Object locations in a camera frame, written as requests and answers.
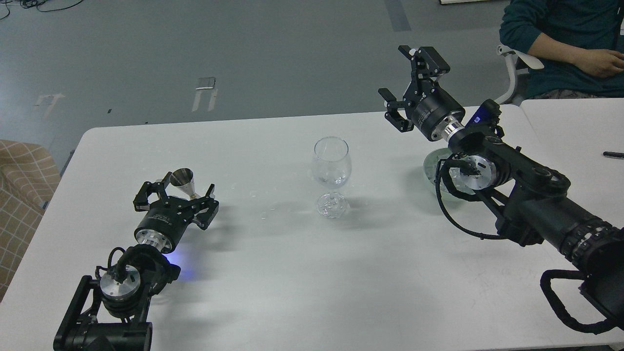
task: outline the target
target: person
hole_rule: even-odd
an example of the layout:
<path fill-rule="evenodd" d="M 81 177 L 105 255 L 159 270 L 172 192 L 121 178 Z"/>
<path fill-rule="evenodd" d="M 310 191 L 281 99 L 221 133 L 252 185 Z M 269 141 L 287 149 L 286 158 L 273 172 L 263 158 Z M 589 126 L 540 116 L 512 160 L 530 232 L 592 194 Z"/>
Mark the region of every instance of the person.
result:
<path fill-rule="evenodd" d="M 511 0 L 500 42 L 542 60 L 527 98 L 624 97 L 624 0 Z"/>

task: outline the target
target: white chair armrest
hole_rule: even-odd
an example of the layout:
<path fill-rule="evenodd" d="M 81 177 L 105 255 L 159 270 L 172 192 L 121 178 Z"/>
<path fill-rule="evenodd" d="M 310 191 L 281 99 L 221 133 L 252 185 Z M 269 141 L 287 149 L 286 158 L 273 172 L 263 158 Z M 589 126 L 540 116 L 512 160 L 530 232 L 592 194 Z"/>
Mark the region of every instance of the white chair armrest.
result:
<path fill-rule="evenodd" d="M 514 50 L 514 49 L 510 48 L 509 46 L 501 44 L 501 45 L 499 45 L 497 47 L 496 52 L 497 52 L 498 55 L 502 55 L 502 56 L 505 56 L 505 57 L 507 55 L 509 55 L 509 54 L 518 55 L 518 58 L 523 60 L 524 63 L 526 63 L 527 66 L 529 66 L 532 69 L 542 69 L 542 68 L 544 68 L 544 64 L 537 57 L 531 56 L 529 54 L 525 54 L 522 51 Z"/>

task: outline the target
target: pen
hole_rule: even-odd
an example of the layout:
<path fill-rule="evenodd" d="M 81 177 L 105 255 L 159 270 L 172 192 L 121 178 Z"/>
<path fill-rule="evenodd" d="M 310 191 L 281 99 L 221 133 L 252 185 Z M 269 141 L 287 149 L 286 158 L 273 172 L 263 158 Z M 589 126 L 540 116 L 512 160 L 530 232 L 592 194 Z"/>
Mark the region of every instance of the pen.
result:
<path fill-rule="evenodd" d="M 611 159 L 624 159 L 624 153 L 622 152 L 605 151 L 602 153 L 602 156 L 609 157 Z"/>

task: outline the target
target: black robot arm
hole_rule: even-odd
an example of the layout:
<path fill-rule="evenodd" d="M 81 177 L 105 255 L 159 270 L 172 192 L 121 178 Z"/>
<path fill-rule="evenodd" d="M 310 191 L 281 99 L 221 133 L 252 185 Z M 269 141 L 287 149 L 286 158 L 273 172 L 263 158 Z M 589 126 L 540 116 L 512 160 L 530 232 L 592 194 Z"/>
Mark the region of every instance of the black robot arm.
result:
<path fill-rule="evenodd" d="M 172 184 L 189 195 L 189 200 L 167 195 Z M 208 228 L 219 209 L 214 199 L 215 185 L 199 197 L 193 186 L 193 172 L 179 169 L 157 182 L 145 182 L 135 196 L 134 209 L 147 214 L 134 232 L 138 244 L 124 250 L 114 248 L 107 267 L 97 266 L 95 278 L 81 278 L 61 326 L 54 337 L 56 351 L 148 351 L 152 342 L 152 323 L 147 314 L 152 296 L 178 279 L 180 267 L 171 264 L 164 254 L 173 252 L 191 223 Z M 150 203 L 148 198 L 158 195 Z M 113 255 L 123 254 L 116 264 Z M 92 295 L 92 303 L 83 311 Z M 101 305 L 119 323 L 99 323 Z"/>
<path fill-rule="evenodd" d="M 441 161 L 436 175 L 438 201 L 447 218 L 481 239 L 509 239 L 520 246 L 551 243 L 578 269 L 549 270 L 542 276 L 542 290 L 559 319 L 580 332 L 624 330 L 624 231 L 568 199 L 570 181 L 563 174 L 505 144 L 494 101 L 485 101 L 463 125 L 464 109 L 437 83 L 449 68 L 433 47 L 399 50 L 411 62 L 412 81 L 401 102 L 388 89 L 379 90 L 386 100 L 385 116 L 401 132 L 416 126 L 428 140 L 448 142 L 453 155 Z M 398 109 L 404 109 L 407 118 Z M 453 167 L 460 169 L 460 181 L 474 195 L 455 188 L 449 174 Z M 496 189 L 512 179 L 509 196 Z M 496 216 L 497 235 L 471 232 L 454 222 L 439 196 L 440 180 L 452 195 L 483 202 Z M 552 279 L 582 280 L 581 294 L 607 319 L 590 325 L 576 321 L 550 288 Z"/>

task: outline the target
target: gray floor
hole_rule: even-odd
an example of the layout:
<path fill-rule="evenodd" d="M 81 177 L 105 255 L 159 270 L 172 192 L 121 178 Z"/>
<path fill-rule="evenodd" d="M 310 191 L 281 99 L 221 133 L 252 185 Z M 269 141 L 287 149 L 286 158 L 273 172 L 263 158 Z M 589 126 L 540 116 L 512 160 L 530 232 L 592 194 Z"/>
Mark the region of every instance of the gray floor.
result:
<path fill-rule="evenodd" d="M 41 144 L 62 167 L 93 127 L 381 111 L 377 89 L 409 82 L 400 44 L 434 46 L 452 68 L 442 86 L 480 104 L 506 89 L 495 47 L 508 3 L 14 2 L 0 21 L 0 139 Z M 210 76 L 216 97 L 192 111 Z"/>

